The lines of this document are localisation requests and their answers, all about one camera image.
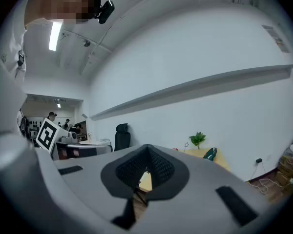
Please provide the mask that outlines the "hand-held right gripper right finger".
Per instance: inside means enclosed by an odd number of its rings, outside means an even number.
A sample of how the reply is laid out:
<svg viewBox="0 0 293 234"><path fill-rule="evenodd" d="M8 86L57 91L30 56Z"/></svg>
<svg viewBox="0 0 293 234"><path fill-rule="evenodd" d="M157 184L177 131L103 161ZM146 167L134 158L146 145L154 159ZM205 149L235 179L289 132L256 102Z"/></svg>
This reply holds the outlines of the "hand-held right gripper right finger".
<svg viewBox="0 0 293 234"><path fill-rule="evenodd" d="M265 196L218 164L169 148L159 150L189 170L183 190L170 200L151 201L134 225L135 234L229 234L240 228L215 191L230 186L257 213L270 206Z"/></svg>

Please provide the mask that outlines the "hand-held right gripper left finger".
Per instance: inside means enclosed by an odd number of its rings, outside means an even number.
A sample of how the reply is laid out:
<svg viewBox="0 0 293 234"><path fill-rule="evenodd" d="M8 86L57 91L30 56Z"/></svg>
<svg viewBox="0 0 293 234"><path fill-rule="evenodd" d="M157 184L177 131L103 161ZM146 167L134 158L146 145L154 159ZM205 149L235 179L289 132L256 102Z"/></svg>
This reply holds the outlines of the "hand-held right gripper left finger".
<svg viewBox="0 0 293 234"><path fill-rule="evenodd" d="M135 220L133 189L109 163L147 150L147 145L81 159L53 161L36 149L42 198L38 218L48 234L149 234L146 215Z"/></svg>

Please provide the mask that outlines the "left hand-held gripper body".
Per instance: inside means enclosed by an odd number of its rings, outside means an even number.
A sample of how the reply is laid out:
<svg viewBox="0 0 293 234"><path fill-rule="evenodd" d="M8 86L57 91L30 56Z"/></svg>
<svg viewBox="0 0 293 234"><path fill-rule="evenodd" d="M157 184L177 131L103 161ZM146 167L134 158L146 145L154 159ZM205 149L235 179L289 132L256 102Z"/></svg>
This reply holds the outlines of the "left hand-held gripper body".
<svg viewBox="0 0 293 234"><path fill-rule="evenodd" d="M52 159L60 159L57 143L76 144L78 143L78 136L75 132L64 130L45 118L36 137L36 142L40 148L49 152Z"/></svg>

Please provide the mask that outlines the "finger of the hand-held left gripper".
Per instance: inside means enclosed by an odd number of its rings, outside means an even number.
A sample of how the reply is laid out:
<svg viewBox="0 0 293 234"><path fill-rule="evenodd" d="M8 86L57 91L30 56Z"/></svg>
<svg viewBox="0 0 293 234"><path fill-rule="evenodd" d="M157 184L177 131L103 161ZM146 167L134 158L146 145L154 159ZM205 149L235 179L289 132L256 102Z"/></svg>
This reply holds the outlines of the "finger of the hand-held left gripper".
<svg viewBox="0 0 293 234"><path fill-rule="evenodd" d="M65 158L83 158L112 152L111 145L68 144L63 148Z"/></svg>

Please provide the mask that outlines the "white desk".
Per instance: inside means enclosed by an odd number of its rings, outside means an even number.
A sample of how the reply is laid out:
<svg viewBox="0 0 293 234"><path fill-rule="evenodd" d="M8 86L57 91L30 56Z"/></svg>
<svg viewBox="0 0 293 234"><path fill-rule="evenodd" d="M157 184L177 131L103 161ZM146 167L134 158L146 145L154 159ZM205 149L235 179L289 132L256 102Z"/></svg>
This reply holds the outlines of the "white desk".
<svg viewBox="0 0 293 234"><path fill-rule="evenodd" d="M99 140L84 140L79 143L82 145L111 145L111 140L104 138Z"/></svg>

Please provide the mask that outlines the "black office chair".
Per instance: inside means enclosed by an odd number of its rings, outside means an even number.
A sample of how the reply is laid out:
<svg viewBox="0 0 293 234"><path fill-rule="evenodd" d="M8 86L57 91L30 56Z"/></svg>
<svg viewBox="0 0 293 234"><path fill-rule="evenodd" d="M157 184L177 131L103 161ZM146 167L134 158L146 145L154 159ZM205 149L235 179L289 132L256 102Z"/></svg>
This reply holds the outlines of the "black office chair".
<svg viewBox="0 0 293 234"><path fill-rule="evenodd" d="M128 124L119 124L116 127L114 151L126 149L130 146L131 134L128 132Z"/></svg>

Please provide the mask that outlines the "light wooden table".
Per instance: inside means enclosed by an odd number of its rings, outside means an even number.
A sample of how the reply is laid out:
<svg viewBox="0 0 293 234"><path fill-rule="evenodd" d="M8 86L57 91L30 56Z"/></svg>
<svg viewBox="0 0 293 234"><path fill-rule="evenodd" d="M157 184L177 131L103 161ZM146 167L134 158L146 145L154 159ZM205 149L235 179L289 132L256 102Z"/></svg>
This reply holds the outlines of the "light wooden table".
<svg viewBox="0 0 293 234"><path fill-rule="evenodd" d="M196 149L185 150L184 153L190 156L203 158L207 151L209 151L209 149ZM230 172L229 165L224 159L224 156L222 155L220 149L217 149L217 154L213 162ZM142 193L148 193L152 190L151 174L149 172L144 172L137 189Z"/></svg>

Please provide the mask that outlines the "green pouch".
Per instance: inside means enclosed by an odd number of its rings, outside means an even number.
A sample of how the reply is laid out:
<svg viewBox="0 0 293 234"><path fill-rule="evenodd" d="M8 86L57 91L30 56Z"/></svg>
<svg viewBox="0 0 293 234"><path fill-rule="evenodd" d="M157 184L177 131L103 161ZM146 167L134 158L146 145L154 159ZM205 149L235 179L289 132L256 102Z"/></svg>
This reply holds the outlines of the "green pouch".
<svg viewBox="0 0 293 234"><path fill-rule="evenodd" d="M205 153L205 155L203 156L203 159L214 161L216 155L217 155L217 148L211 148Z"/></svg>

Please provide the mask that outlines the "green potted plant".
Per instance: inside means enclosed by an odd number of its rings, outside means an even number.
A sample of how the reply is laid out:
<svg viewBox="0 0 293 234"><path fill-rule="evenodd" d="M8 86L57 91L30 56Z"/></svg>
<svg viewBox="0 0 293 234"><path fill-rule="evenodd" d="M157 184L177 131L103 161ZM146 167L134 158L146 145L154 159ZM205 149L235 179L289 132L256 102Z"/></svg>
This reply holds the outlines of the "green potted plant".
<svg viewBox="0 0 293 234"><path fill-rule="evenodd" d="M205 141L206 135L202 132L197 132L195 135L189 137L192 144L200 149L200 144Z"/></svg>

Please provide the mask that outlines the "cardboard box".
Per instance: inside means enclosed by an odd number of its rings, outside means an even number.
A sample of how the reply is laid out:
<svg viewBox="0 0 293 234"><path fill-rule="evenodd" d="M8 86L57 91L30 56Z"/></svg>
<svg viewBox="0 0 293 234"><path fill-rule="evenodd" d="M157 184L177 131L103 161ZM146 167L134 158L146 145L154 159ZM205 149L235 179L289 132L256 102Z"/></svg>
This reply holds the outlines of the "cardboard box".
<svg viewBox="0 0 293 234"><path fill-rule="evenodd" d="M293 178L293 156L282 156L277 166L276 180L288 195L293 193L291 178Z"/></svg>

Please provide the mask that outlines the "person's white shirt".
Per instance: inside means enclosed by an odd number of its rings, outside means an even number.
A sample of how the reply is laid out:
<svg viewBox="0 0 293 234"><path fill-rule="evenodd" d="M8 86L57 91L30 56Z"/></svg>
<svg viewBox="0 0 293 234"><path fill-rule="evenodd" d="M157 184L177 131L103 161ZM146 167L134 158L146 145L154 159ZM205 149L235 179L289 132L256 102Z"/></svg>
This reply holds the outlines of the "person's white shirt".
<svg viewBox="0 0 293 234"><path fill-rule="evenodd" d="M21 131L17 116L25 100L21 87L26 72L26 61L19 67L18 60L19 53L24 53L24 35L27 31L24 13L27 1L17 2L0 29L0 132L18 135Z"/></svg>

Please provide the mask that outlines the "ceiling light bar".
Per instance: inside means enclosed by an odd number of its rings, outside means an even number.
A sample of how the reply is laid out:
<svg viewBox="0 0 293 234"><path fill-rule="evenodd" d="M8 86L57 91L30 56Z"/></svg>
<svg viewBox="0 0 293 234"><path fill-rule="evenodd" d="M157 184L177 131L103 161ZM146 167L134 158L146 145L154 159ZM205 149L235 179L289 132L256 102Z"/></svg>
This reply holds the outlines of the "ceiling light bar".
<svg viewBox="0 0 293 234"><path fill-rule="evenodd" d="M50 39L49 39L49 50L51 51L56 51L57 42L58 42L62 24L63 23L61 21L55 21L52 24Z"/></svg>

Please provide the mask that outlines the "wall poster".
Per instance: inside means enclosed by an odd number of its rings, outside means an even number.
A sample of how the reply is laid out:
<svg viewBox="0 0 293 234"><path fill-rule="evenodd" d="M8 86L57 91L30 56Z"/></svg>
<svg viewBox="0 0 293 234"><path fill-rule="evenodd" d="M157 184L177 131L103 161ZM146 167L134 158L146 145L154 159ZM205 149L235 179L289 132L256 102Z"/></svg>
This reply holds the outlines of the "wall poster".
<svg viewBox="0 0 293 234"><path fill-rule="evenodd" d="M270 37L274 40L274 42L276 43L276 45L278 46L281 52L290 53L283 39L278 35L278 33L275 31L273 27L267 26L267 25L262 25L262 27L267 31Z"/></svg>

